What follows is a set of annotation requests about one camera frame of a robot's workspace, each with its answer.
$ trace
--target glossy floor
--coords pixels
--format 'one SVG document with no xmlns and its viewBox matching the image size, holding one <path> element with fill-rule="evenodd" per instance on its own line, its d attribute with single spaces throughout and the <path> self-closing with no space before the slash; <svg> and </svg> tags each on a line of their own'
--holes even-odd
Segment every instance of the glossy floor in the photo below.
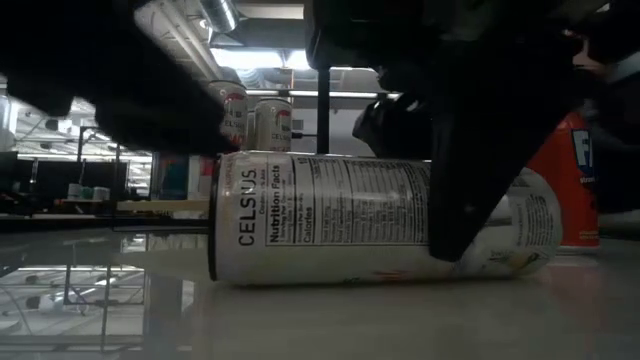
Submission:
<svg viewBox="0 0 640 360">
<path fill-rule="evenodd" d="M 604 240 L 597 256 L 560 256 L 536 275 L 511 281 L 243 289 L 210 282 L 185 286 L 182 280 L 149 272 L 145 278 L 144 306 L 137 313 L 131 311 L 123 321 L 118 306 L 109 307 L 105 320 L 120 321 L 121 326 L 128 321 L 138 324 L 128 336 L 129 330 L 107 326 L 102 349 L 112 353 L 97 352 L 100 336 L 90 343 L 81 339 L 81 332 L 62 331 L 47 338 L 36 330 L 33 335 L 1 336 L 1 355 L 16 359 L 640 358 L 640 242 Z M 122 293 L 125 285 L 111 289 L 111 296 L 128 299 Z M 95 291 L 96 298 L 103 295 L 102 288 Z M 38 312 L 58 320 L 80 316 Z M 17 316 L 9 312 L 6 317 Z M 70 336 L 75 336 L 75 343 L 65 339 Z M 66 345 L 56 347 L 58 342 Z M 45 343 L 49 347 L 36 355 L 34 346 Z"/>
</svg>

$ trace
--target can lid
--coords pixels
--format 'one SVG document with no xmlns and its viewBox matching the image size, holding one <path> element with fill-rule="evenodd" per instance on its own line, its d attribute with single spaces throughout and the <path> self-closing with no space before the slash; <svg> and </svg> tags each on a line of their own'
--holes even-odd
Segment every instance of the can lid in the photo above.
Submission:
<svg viewBox="0 0 640 360">
<path fill-rule="evenodd" d="M 274 100 L 275 101 L 282 101 L 283 103 L 289 104 L 289 106 L 292 106 L 290 102 L 288 102 L 285 99 L 280 99 L 280 98 L 262 98 L 262 99 L 258 100 L 258 103 L 261 103 L 263 101 L 274 101 Z"/>
<path fill-rule="evenodd" d="M 209 84 L 207 86 L 211 86 L 211 84 L 217 84 L 217 83 L 227 83 L 227 84 L 238 85 L 238 86 L 242 87 L 243 89 L 247 90 L 246 86 L 244 86 L 244 85 L 242 85 L 240 83 L 237 83 L 235 81 L 231 81 L 231 80 L 212 80 L 212 81 L 209 81 Z"/>
<path fill-rule="evenodd" d="M 218 280 L 216 271 L 216 208 L 218 202 L 218 181 L 220 180 L 220 169 L 222 158 L 213 160 L 214 170 L 211 178 L 211 194 L 209 195 L 209 238 L 207 239 L 207 260 L 209 263 L 209 277 L 211 280 Z"/>
</svg>

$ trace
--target nutrition facts label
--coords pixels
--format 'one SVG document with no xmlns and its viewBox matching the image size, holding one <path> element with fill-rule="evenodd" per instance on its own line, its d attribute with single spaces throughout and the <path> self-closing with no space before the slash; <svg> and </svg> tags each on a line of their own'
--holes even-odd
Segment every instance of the nutrition facts label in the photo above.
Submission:
<svg viewBox="0 0 640 360">
<path fill-rule="evenodd" d="M 267 164 L 266 245 L 426 243 L 428 163 L 290 160 Z"/>
</svg>

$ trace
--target orange can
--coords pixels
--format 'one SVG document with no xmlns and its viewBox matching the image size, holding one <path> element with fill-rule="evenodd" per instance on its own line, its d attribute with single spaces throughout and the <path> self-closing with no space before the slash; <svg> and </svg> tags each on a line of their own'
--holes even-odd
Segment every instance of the orange can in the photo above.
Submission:
<svg viewBox="0 0 640 360">
<path fill-rule="evenodd" d="M 527 167 L 540 174 L 558 197 L 563 225 L 561 249 L 598 249 L 593 146 L 582 115 L 577 111 L 567 115 Z"/>
</svg>

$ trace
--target ceiling pipe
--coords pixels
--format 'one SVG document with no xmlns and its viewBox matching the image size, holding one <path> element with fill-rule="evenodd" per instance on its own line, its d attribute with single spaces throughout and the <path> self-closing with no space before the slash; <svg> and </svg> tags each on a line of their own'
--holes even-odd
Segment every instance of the ceiling pipe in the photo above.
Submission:
<svg viewBox="0 0 640 360">
<path fill-rule="evenodd" d="M 215 75 L 215 78 L 211 80 L 224 79 L 223 71 L 222 69 L 220 69 L 220 65 L 218 65 L 218 63 L 216 63 L 216 60 L 213 58 L 211 50 L 209 50 L 208 47 L 202 44 L 202 41 L 200 41 L 200 36 L 198 36 L 198 33 L 195 30 L 193 30 L 193 27 L 191 27 L 191 24 L 185 19 L 182 13 L 175 7 L 175 5 L 173 5 L 170 0 L 162 1 L 162 4 L 169 18 L 174 19 L 176 23 L 178 23 L 180 29 L 182 29 L 182 31 L 184 31 L 187 37 L 191 40 L 191 45 L 196 49 L 209 69 L 211 69 L 211 72 L 213 72 L 213 74 Z"/>
<path fill-rule="evenodd" d="M 211 29 L 226 34 L 233 31 L 240 22 L 238 9 L 231 0 L 199 0 L 204 17 Z"/>
<path fill-rule="evenodd" d="M 173 36 L 176 39 L 176 41 L 178 41 L 180 46 L 182 46 L 184 51 L 187 52 L 187 54 L 189 55 L 191 60 L 193 60 L 193 62 L 198 67 L 198 69 L 200 69 L 200 71 L 202 71 L 202 73 L 207 78 L 207 80 L 209 80 L 209 81 L 216 80 L 217 77 L 216 77 L 216 74 L 213 72 L 213 69 L 211 69 L 207 65 L 207 63 L 204 61 L 204 59 L 202 59 L 202 57 L 187 42 L 187 40 L 184 38 L 184 36 L 182 36 L 180 31 L 178 31 L 176 26 L 173 24 L 173 21 L 171 21 L 171 19 L 164 12 L 162 7 L 159 6 L 157 3 L 151 3 L 151 7 L 152 7 L 153 11 L 155 12 L 156 16 L 159 18 L 159 20 L 166 24 L 167 29 L 171 33 L 171 36 Z"/>
</svg>

